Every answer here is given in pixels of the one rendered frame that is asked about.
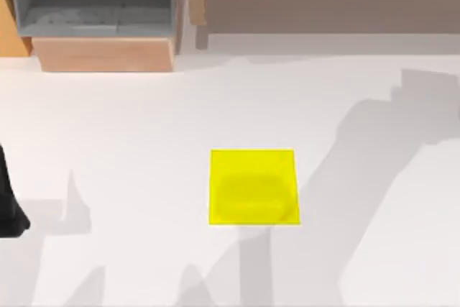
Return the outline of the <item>flat yellow square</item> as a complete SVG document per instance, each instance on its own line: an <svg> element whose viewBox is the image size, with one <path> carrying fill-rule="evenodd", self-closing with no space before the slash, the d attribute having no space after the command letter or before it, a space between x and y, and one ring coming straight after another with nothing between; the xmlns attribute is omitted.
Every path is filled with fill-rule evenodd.
<svg viewBox="0 0 460 307"><path fill-rule="evenodd" d="M212 149L210 225L299 225L300 207L292 149Z"/></svg>

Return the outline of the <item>orange wooden cupboard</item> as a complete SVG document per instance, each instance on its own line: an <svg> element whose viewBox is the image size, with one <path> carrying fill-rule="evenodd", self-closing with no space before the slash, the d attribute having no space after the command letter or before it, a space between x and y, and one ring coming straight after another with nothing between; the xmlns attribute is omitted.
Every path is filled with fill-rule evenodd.
<svg viewBox="0 0 460 307"><path fill-rule="evenodd" d="M13 0L0 0L0 58L25 58L31 53L31 38L18 35Z"/></svg>

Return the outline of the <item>pale wooden drawer front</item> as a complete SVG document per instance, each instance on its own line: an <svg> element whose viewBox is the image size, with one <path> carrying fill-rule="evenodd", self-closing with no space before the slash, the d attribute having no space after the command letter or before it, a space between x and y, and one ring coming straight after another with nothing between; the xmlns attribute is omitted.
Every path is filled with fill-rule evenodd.
<svg viewBox="0 0 460 307"><path fill-rule="evenodd" d="M33 37L45 72L171 72L176 39L164 37Z"/></svg>

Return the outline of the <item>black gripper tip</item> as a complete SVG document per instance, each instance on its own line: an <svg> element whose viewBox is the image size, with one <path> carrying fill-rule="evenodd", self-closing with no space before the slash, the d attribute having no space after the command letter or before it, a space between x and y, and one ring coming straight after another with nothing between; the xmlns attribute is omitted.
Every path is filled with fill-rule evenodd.
<svg viewBox="0 0 460 307"><path fill-rule="evenodd" d="M0 239L20 237L30 226L12 190L4 149L0 145Z"/></svg>

